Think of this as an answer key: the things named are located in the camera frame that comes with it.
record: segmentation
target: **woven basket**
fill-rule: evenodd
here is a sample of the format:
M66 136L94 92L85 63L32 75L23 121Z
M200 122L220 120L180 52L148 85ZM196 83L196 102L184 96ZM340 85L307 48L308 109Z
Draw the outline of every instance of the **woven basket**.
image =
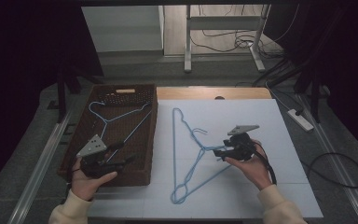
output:
M124 141L142 119L148 118L127 140L111 161L123 161L131 154L136 154L134 162L126 165L124 170L105 186L145 186L150 184L152 169L153 140L156 130L158 100L154 84L149 85L94 85L83 110L71 141L62 159L58 175L67 180L68 167L74 161L77 152L85 146L92 136L103 133L104 122L89 111L91 102L103 102L105 105L93 105L92 110L105 119L113 119L136 109L132 113L112 122L108 122L103 134L103 142L110 146Z

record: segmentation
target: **cable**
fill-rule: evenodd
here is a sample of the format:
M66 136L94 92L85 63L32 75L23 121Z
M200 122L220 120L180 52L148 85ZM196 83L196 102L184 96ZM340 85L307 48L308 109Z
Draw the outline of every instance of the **cable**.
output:
M237 35L238 32L235 33L235 40L234 40L234 46L238 47L238 48L242 48L242 49L248 49L251 46L249 45L249 43L253 43L253 40L249 40L249 39L242 39L241 37L251 37L251 38L255 38L253 35Z
M269 164L269 158L267 157L267 154L266 154L266 151L264 150L264 148L261 146L261 144L255 142L256 145L260 146L261 149L263 149L264 151L264 155L266 157L263 157L263 155L261 155L259 152L257 151L254 151L254 154L258 157L258 159L260 159L264 165L266 166L267 170L269 171L269 175L271 176L271 181L272 181L272 184L274 185L277 185L277 178L275 176L275 172L274 170L272 169L272 166Z
M283 58L286 56L286 52L283 50L279 50L277 52L269 52L267 53L265 50L264 50L264 45L263 42L262 42L262 45L261 46L258 46L258 51L260 53L260 55L265 58L265 59L272 59L272 58Z
M269 88L269 85L267 84L267 81L266 81L266 87L267 87L267 89L271 92L271 94L275 96L275 99L276 99L279 103L281 103L281 105L283 105L284 107L286 107L287 110L290 110L290 108L289 108L286 104L284 104L284 103L278 98L278 96L275 95L275 93Z
M72 188L72 176L74 175L74 172L76 170L72 170L72 168L74 167L76 160L77 160L77 156L75 152L71 153L72 155L69 157L69 163L68 163L68 167L66 168L66 188L65 188L65 197L61 200L61 204L64 204L66 199L68 198L68 194L69 194L69 190Z
M286 64L286 67L283 68L284 64L282 66L280 66L279 67L280 70L277 73L273 74L274 77L276 77L277 75L279 75L281 72L288 69L292 65L289 60L285 64Z
M201 12L204 16L206 16L205 13L203 12L203 7L199 5L199 15L201 15Z
M263 5L263 7L261 8L260 16L263 15L263 11L264 11L264 5Z
M242 5L242 11L241 11L241 15L243 15L243 10L245 9L246 5Z
M300 115L300 114L302 113L302 111L304 111L304 107L303 107L297 100L295 100L295 98L293 98L291 95L287 94L286 92L280 91L280 90L278 90L278 89L275 89L275 91L278 91L278 92L280 92L281 94L286 95L287 97L289 97L289 99L291 99L293 102L296 103L296 105L298 105L298 106L300 107L300 109L298 109L298 110L296 111L296 115L297 115L297 116Z
M231 8L229 9L229 12L228 12L228 13L231 12L233 6L234 6L234 5L231 5Z
M215 51L218 51L218 52L230 52L230 51L232 51L232 50L234 50L234 49L239 48L239 46L236 46L236 47L234 47L233 49L214 49L214 48L211 48L211 47L209 47L209 46L196 44L196 43L194 42L193 38L191 38L191 36L190 36L190 40L191 40L191 42L192 42L195 46L197 46L197 47L202 47L202 48L206 48L206 49L211 49L211 50L215 50Z
M273 73L274 71L276 71L277 69L279 69L280 67L282 67L284 64L286 64L286 63L288 63L288 62L289 62L289 60L286 59L286 58L283 58L282 60L280 60L277 64L275 64L272 68L270 68L270 69L269 69L267 72L265 72L262 76L260 76L258 79L256 79L256 80L254 81L254 83L252 84L252 87L256 87L257 83L258 83L261 79L263 79L263 78L265 78L265 77L271 75L271 73Z
M302 41L302 45L299 46L298 48L292 50L292 51L285 51L285 57L284 59L289 59L289 58L293 58L293 55L297 52L299 52L296 57L297 58L302 58L305 54L307 54L307 51L306 50L303 50L303 49L306 49L306 48L309 48L310 47L310 44L311 43L314 43L314 39L318 37L318 35L321 34L321 32L323 31L323 29L325 29L327 26L327 24L323 24L321 26L318 26L318 28L312 33L312 35L309 36L309 38L307 38L306 40ZM265 73L262 77L260 77L259 79L257 79L254 83L254 87L256 85L256 83L261 80L263 77L266 77L267 76L267 73Z
M253 11L254 14L255 14L255 5L252 5L252 11Z
M325 157L325 156L331 156L331 155L336 155L336 156L342 156L350 161L352 161L358 168L358 162L356 162L354 159L350 158L349 156L346 156L344 154L341 154L341 153L337 153L337 152L327 152L327 153L324 153L322 155L319 155L318 157L316 157L315 159L313 159L313 161L310 163L310 165L307 165L305 162L303 162L302 160L301 163L303 163L305 166L308 167L308 170L307 170L307 178L310 179L310 171L312 171L313 173L315 173L316 175L318 175L319 177L321 177L322 179L330 182L330 183L333 183L333 184L336 184L336 185L339 185L341 187L344 187L344 188L349 188L349 189L358 189L358 185L357 186L350 186L350 185L346 185L346 184L342 184L338 181L335 181L329 177L326 177L325 175L322 175L321 173L319 173L318 171L316 171L315 169L312 168L312 166L315 164L315 162L317 160L319 160L321 157Z
M295 20L296 20L296 16L297 16L297 12L298 12L298 8L299 8L299 7L300 7L300 4L297 5L296 12L295 12L295 16L293 17L292 22L290 23L289 27L286 29L286 32L284 32L283 35L281 35L281 36L278 37L277 39L272 40L271 42L267 43L266 45L277 42L278 40L280 40L282 37L284 37L284 36L289 32L289 30L292 28L293 23L295 23Z

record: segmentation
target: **power strip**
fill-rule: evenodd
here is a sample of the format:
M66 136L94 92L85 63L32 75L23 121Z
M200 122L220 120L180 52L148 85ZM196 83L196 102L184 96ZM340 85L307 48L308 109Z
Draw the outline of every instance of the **power strip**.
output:
M304 117L296 115L296 111L294 109L287 111L287 114L292 117L292 119L295 120L297 124L300 125L306 132L313 129L313 126L306 119L304 119Z

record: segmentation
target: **table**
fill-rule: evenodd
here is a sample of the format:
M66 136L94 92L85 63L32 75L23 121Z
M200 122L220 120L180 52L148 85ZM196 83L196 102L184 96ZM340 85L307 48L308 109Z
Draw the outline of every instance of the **table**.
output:
M216 96L226 100L214 100ZM200 137L206 146L222 145L221 139L227 138L224 134L235 124L259 124L260 129L249 134L263 142L282 194L299 206L304 217L323 216L269 91L265 88L205 87L158 88L158 121L150 185L101 188L95 195L96 201L89 210L89 217L119 220L242 220L263 216L263 208L255 196L257 188L233 167L194 191L184 203L171 202L174 170L171 120L175 107L183 111L185 120L192 128L197 126L208 131L208 134ZM177 139L180 139L176 141L176 147L181 148L176 149L176 173L178 181L181 181L179 176L186 174L198 150L193 150L194 143L185 139L188 137L186 128L180 127L179 122L175 125L175 131ZM193 182L189 184L190 191L204 178L227 167L225 162L216 161L211 153L206 153L200 160Z
M258 42L263 34L269 13L269 5L264 5L260 16L196 16L191 17L191 5L186 6L186 44L185 72L191 72L191 35L192 30L249 30L256 31L252 46L249 48L259 72L266 68L260 59Z

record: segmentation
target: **sleeve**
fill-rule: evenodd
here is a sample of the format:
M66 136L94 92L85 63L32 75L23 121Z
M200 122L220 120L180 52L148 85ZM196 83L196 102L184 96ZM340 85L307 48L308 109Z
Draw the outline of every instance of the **sleeve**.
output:
M276 185L262 189L257 197L265 209L264 223L307 223L304 221L296 204L284 199Z
M49 224L87 224L87 212L92 202L84 201L69 190L68 197L64 204L58 205L52 211L48 220Z

